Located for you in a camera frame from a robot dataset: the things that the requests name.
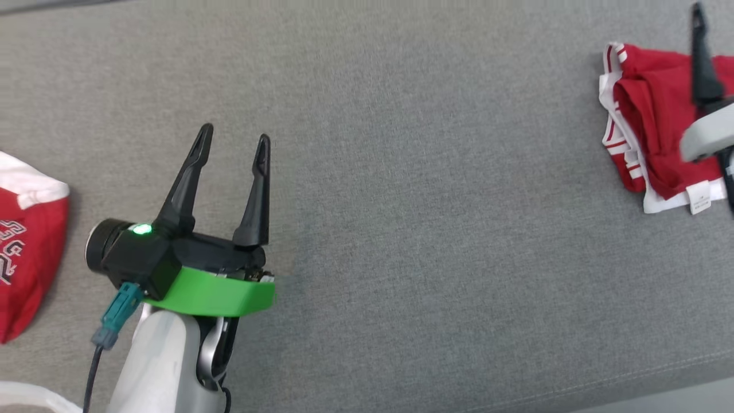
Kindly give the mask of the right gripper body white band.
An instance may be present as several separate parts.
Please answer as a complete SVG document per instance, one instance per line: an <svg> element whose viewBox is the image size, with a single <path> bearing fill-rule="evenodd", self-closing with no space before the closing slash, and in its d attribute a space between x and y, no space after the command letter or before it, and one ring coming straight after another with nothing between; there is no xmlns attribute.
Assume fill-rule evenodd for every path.
<svg viewBox="0 0 734 413"><path fill-rule="evenodd" d="M733 145L732 99L694 99L696 120L684 131L680 155L684 162L712 156Z"/></svg>

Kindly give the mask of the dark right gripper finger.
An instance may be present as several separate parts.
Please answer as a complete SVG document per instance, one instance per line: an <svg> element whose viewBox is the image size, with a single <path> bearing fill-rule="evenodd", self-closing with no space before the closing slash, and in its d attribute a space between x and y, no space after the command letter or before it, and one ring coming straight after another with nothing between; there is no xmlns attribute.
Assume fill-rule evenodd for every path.
<svg viewBox="0 0 734 413"><path fill-rule="evenodd" d="M707 44L707 21L701 2L690 8L690 65L692 66L692 98L697 106L720 101L725 95Z"/></svg>

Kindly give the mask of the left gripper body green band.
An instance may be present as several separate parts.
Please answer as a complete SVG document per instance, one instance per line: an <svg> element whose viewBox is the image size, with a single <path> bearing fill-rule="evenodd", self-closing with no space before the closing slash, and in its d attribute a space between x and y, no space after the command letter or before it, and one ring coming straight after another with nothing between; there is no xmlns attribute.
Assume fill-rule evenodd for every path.
<svg viewBox="0 0 734 413"><path fill-rule="evenodd" d="M144 303L186 315L243 317L275 302L274 276L264 269L262 246L238 247L202 233L173 246L181 271L162 300L146 297Z"/></svg>

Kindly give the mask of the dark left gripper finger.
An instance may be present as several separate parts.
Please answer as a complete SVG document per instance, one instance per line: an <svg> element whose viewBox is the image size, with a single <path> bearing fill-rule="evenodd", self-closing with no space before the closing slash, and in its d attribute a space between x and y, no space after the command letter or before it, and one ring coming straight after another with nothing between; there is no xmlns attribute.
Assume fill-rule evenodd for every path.
<svg viewBox="0 0 734 413"><path fill-rule="evenodd" d="M254 248L268 244L270 237L270 187L272 141L262 134L252 164L253 181L246 209L232 240L236 246Z"/></svg>
<svg viewBox="0 0 734 413"><path fill-rule="evenodd" d="M165 237L183 237L193 232L193 208L202 168L209 161L213 125L205 123L176 176L162 209L154 220L154 229Z"/></svg>

